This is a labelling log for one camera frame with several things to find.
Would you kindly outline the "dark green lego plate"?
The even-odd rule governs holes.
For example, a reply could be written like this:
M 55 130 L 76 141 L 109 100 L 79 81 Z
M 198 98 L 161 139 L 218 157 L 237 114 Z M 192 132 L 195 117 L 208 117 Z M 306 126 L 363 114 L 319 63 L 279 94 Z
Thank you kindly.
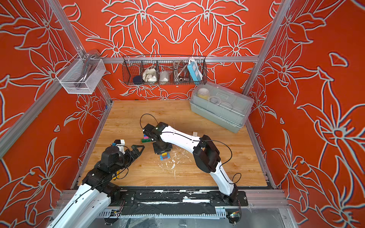
M 151 142 L 151 139 L 150 138 L 142 139 L 141 142 L 142 143 L 148 143 L 148 142 Z

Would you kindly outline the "light blue long lego brick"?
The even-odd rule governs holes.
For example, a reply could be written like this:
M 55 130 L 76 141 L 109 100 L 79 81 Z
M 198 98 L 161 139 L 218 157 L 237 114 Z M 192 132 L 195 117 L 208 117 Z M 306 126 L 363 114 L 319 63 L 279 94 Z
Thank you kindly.
M 161 155 L 160 156 L 160 160 L 164 161 L 164 160 L 167 160 L 167 159 L 170 159 L 170 155 Z

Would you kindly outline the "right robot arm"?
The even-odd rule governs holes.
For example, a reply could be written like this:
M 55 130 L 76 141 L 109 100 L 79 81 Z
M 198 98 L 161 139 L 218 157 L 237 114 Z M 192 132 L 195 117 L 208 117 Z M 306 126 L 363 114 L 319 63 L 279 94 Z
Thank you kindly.
M 231 204 L 237 201 L 238 187 L 224 170 L 224 162 L 221 161 L 220 151 L 214 144 L 215 140 L 207 135 L 198 137 L 185 134 L 163 122 L 157 126 L 147 124 L 143 128 L 143 133 L 153 142 L 154 152 L 157 155 L 170 153 L 173 145 L 191 153 L 196 166 L 211 175 L 222 197 Z

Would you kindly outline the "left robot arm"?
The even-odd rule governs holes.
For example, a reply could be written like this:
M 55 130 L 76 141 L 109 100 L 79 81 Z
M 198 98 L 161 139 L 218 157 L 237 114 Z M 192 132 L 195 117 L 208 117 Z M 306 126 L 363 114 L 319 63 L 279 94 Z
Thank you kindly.
M 71 200 L 48 224 L 49 228 L 87 228 L 111 203 L 125 201 L 121 187 L 112 183 L 141 156 L 143 145 L 128 148 L 116 140 L 107 147 L 100 161 L 87 173 Z

